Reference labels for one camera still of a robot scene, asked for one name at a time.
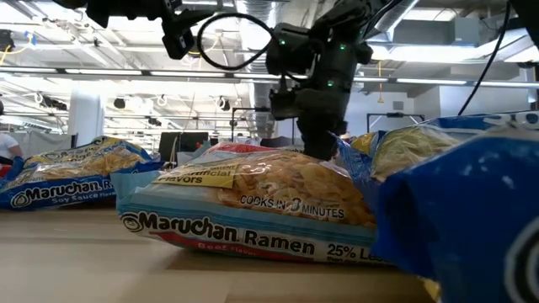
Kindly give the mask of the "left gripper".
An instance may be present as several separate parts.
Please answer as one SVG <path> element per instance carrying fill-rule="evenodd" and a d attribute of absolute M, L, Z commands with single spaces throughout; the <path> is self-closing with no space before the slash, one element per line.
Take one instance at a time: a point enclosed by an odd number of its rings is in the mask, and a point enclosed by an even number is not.
<path fill-rule="evenodd" d="M 177 8 L 177 0 L 88 0 L 87 16 L 101 27 L 109 25 L 113 16 L 126 17 L 129 20 L 147 18 L 154 20 L 168 17 Z M 183 10 L 173 17 L 173 24 L 178 27 L 191 27 L 215 14 L 214 10 Z"/>

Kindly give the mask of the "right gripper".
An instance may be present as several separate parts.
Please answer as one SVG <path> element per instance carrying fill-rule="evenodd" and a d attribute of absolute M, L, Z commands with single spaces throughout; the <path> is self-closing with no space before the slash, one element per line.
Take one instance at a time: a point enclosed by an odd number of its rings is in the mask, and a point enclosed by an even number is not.
<path fill-rule="evenodd" d="M 372 8 L 332 8 L 310 29 L 279 23 L 269 43 L 269 73 L 280 86 L 269 93 L 271 114 L 277 120 L 327 115 L 332 120 L 298 120 L 304 153 L 330 160 L 337 137 L 347 131 L 342 121 L 359 63 L 372 50 L 360 41 L 374 16 Z"/>

